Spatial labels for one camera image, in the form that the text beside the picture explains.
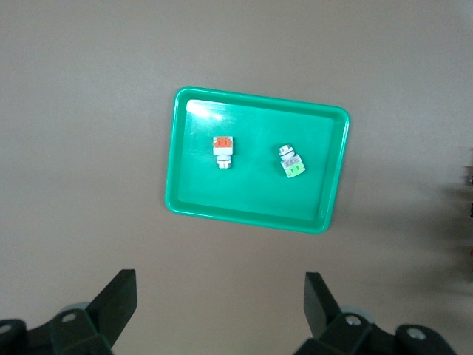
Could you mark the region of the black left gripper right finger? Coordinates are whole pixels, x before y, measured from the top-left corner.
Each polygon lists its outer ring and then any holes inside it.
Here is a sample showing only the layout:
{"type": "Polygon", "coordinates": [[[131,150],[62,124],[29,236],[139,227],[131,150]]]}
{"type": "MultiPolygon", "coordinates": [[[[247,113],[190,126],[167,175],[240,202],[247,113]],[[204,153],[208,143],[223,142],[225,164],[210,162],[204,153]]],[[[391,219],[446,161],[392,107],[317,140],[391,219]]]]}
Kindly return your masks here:
{"type": "Polygon", "coordinates": [[[312,337],[295,355],[366,355],[370,323],[359,314],[343,312],[318,272],[305,274],[304,314],[312,337]]]}

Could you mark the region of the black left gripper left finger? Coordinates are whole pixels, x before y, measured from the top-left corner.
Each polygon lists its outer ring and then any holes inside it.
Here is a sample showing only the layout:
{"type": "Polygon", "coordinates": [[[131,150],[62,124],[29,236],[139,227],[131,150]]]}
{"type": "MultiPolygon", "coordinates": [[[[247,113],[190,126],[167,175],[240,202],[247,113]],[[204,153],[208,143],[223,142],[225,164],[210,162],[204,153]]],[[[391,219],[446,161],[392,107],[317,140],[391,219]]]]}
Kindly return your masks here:
{"type": "Polygon", "coordinates": [[[50,321],[55,355],[114,355],[112,347],[137,308],[134,269],[123,269],[84,309],[61,312],[50,321]]]}

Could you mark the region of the pushbutton switch with green block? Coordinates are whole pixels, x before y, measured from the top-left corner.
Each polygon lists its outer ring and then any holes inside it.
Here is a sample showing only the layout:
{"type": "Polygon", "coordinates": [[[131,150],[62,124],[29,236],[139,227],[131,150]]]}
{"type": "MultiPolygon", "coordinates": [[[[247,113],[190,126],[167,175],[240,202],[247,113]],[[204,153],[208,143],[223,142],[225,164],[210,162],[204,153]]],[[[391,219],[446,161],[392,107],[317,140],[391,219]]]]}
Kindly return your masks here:
{"type": "Polygon", "coordinates": [[[288,178],[294,178],[305,172],[301,157],[293,150],[291,145],[284,145],[278,149],[281,166],[288,178]]]}

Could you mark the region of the pushbutton switch with orange block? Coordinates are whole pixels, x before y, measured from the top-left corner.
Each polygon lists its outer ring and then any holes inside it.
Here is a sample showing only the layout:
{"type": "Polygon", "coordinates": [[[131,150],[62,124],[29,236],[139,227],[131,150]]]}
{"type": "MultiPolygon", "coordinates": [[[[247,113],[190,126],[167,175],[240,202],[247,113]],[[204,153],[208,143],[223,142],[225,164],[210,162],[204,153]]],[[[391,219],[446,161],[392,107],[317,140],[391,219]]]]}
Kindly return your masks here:
{"type": "Polygon", "coordinates": [[[219,169],[231,168],[231,157],[234,153],[233,136],[216,136],[212,142],[213,154],[219,169]]]}

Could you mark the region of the green plastic tray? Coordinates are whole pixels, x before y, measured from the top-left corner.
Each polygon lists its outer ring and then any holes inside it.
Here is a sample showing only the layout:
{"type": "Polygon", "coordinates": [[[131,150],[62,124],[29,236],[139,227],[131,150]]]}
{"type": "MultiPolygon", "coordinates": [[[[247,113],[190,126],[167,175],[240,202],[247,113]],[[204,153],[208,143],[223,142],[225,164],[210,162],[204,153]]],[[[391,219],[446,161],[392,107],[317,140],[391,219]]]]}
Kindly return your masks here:
{"type": "Polygon", "coordinates": [[[183,87],[174,98],[165,202],[177,214],[310,234],[333,215],[350,128],[326,104],[183,87]],[[233,136],[219,169],[216,136],[233,136]],[[278,149],[291,145],[305,172],[288,178],[278,149]]]}

